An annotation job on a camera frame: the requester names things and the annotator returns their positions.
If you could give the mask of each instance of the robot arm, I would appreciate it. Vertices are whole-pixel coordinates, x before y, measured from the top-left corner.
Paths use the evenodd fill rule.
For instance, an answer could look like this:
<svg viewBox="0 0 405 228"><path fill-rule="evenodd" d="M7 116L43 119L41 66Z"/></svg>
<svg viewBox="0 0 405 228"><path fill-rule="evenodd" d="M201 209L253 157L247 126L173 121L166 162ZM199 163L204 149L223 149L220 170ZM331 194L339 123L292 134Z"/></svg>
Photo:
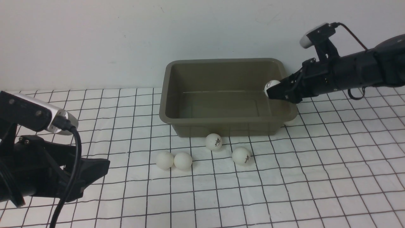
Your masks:
<svg viewBox="0 0 405 228"><path fill-rule="evenodd" d="M405 85L405 34L382 42L373 49L340 57L329 40L341 23L323 24L308 32L300 41L303 48L315 46L319 61L304 61L302 68L265 90L270 99L300 103L303 98L348 90L349 97L361 99L369 86ZM362 97L353 97L352 88L362 88Z"/></svg>

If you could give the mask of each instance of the olive green plastic bin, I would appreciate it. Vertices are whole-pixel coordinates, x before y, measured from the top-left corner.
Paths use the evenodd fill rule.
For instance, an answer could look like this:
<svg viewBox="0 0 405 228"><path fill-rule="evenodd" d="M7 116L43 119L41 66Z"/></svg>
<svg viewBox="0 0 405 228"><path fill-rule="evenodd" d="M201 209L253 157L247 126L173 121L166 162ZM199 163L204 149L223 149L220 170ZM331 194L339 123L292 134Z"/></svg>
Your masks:
<svg viewBox="0 0 405 228"><path fill-rule="evenodd" d="M297 107L269 100L263 90L286 76L273 58L174 61L164 75L159 116L180 137L273 135Z"/></svg>

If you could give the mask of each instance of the white wall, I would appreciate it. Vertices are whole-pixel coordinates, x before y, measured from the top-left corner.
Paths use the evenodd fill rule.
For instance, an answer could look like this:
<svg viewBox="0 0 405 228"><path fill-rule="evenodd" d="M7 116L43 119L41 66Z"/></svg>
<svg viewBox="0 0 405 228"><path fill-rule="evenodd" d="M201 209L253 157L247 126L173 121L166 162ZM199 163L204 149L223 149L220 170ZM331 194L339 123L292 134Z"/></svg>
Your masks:
<svg viewBox="0 0 405 228"><path fill-rule="evenodd" d="M0 1L0 89L161 86L180 59L315 56L298 41L343 22L373 47L405 33L403 0ZM360 51L342 28L340 54Z"/></svg>

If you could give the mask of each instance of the black bracket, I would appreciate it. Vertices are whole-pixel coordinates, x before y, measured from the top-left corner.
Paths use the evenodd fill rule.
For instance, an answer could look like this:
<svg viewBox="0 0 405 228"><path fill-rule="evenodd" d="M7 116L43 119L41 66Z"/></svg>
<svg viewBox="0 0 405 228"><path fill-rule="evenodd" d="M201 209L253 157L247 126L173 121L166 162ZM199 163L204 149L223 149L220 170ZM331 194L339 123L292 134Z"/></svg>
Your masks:
<svg viewBox="0 0 405 228"><path fill-rule="evenodd" d="M307 37L315 46L319 61L325 63L328 59L339 58L339 53L329 38L336 33L338 23L324 24L307 34Z"/></svg>
<svg viewBox="0 0 405 228"><path fill-rule="evenodd" d="M3 130L0 131L0 162L18 189L18 192L11 191L7 180L0 178L0 202L21 195L61 198L73 168L75 146L46 142L39 136L21 136L14 143L16 129L17 124L0 119L0 130ZM107 159L81 158L78 177L67 201L81 198L86 187L107 174L109 165ZM13 203L17 207L25 204L21 200Z"/></svg>

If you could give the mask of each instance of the black grid line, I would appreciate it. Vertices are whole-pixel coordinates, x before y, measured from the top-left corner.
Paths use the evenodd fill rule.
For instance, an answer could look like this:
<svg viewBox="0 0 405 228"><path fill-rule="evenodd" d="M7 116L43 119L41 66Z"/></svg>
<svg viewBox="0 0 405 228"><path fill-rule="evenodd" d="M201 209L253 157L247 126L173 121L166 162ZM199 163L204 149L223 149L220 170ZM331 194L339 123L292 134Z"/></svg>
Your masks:
<svg viewBox="0 0 405 228"><path fill-rule="evenodd" d="M152 95L152 113L153 113L153 95ZM152 138L152 126L153 126L153 118L151 118L151 132L150 132L150 137ZM149 141L149 151L152 150L152 140ZM148 165L148 179L147 179L147 184L146 184L146 215L145 215L145 228L147 228L148 225L148 193L149 193L149 177L150 177L150 163L151 163L151 153L149 153L149 165Z"/></svg>
<svg viewBox="0 0 405 228"><path fill-rule="evenodd" d="M273 146L273 143L272 143L272 140L270 140L270 136L269 136L269 141L270 141L270 144L271 144L271 147L272 147L273 151L275 152L274 146ZM292 210L292 214L293 214L293 216L294 216L294 221L295 221L295 223L297 224L297 227L298 227L297 216L295 215L294 208L293 208L293 206L292 206L291 196L290 196L290 193L288 192L287 185L286 185L286 181L285 181L285 179L284 179L283 172L281 171L280 163L279 163L279 161L278 161L278 159L277 159L277 156L274 156L274 158L275 158L275 160L276 160L276 162L277 162L278 170L279 170L280 176L281 176L281 178L282 178L282 180L283 180L283 184L282 184L282 185L284 185L284 189L285 189L286 192L287 192L288 201L290 202L290 207L291 207L291 210Z"/></svg>
<svg viewBox="0 0 405 228"><path fill-rule="evenodd" d="M292 146L294 147L294 150L296 151L295 146L294 146L294 143L293 143L291 137L290 137L290 141L291 141ZM311 190L311 187L309 186L309 181L308 181L307 174L304 172L304 169L303 169L303 167L301 166L301 162L300 162L300 159L299 159L297 153L295 153L295 156L297 157L297 160L298 160L299 166L300 166L300 168L301 168L301 171L303 172L303 174L304 174L304 176L305 176L306 183L307 183L307 186L308 186L308 189L309 189L309 193L311 194L311 197L312 197L312 202L313 202L313 204L315 205L315 208L316 208L316 211L318 212L319 217L321 217L321 214L319 213L318 205L316 204L315 199L313 198L312 190Z"/></svg>
<svg viewBox="0 0 405 228"><path fill-rule="evenodd" d="M137 89L135 90L134 106L136 106L136 92L137 92ZM132 126L133 126L133 125L134 125L134 117L132 117ZM123 194L122 194L121 218L120 218L120 223L119 223L119 226L120 226L120 227L122 226L122 215L123 215L123 213L124 213L124 198L125 198L126 183L127 183L127 178L128 178L128 168L129 168L129 159L130 159L130 156L131 156L131 154L128 153L128 161L127 161L127 167L126 167L126 173L125 173L124 192L123 192Z"/></svg>
<svg viewBox="0 0 405 228"><path fill-rule="evenodd" d="M77 119L80 119L80 114L81 114L81 110L79 111L79 115L78 115ZM75 208L73 209L72 221L73 221L73 218L75 217L76 208L77 208L77 202L78 202L78 200L75 200Z"/></svg>
<svg viewBox="0 0 405 228"><path fill-rule="evenodd" d="M257 175L259 176L260 184L261 184L261 186L262 186L263 197L264 197L264 200L267 202L266 194L264 193L264 187L263 187L262 177L261 177L260 172L259 172L259 167L257 166L257 163L256 163L256 157L254 156L254 149L253 149L253 146L252 146L252 141L250 140L250 136L249 136L249 144L250 144L250 149L251 149L251 151L252 151L252 154L251 154L251 155L253 156L253 159L254 159L254 161L255 161L256 170L257 170ZM273 223L271 222L272 220L271 220L271 216L270 216L270 208L269 208L269 205L266 204L266 207L267 207L267 213L269 214L270 225L271 225L271 227L273 228Z"/></svg>
<svg viewBox="0 0 405 228"><path fill-rule="evenodd" d="M243 197L242 197L242 191L241 191L241 183L240 183L239 178L238 178L238 172L236 172L236 178L237 178L237 180L238 180L239 195L240 195L240 197L241 197L241 202L242 202L242 207L243 207L243 215L245 216L245 224L247 224L245 206L243 205Z"/></svg>
<svg viewBox="0 0 405 228"><path fill-rule="evenodd" d="M381 153L381 154L383 155L383 157L385 158L384 153L381 151L381 149L380 149L379 147L377 147L377 148L380 150L380 153ZM367 165L368 168L370 169L370 172L373 173L373 170L370 168L370 165L369 165L367 162L366 162L366 165ZM398 181L401 183L400 179L398 178L398 175L397 175L396 173L395 173L395 175L396 175ZM375 176L373 176L373 177L374 177L374 180L376 181L378 187L381 189L381 191L383 191L382 188L381 188L381 186L380 186L380 183L378 183L378 180L376 179L376 177L375 177ZM392 207L391 202L388 200L387 195L386 195L384 192L383 192L383 194L384 194L384 196L385 196L385 198L386 198L388 204L390 205L391 209L394 210L394 208ZM404 224L402 224L401 220L399 219L399 217L398 217L398 215L397 215L396 213L395 213L395 216L396 216L398 222L401 224L401 226L404 227Z"/></svg>

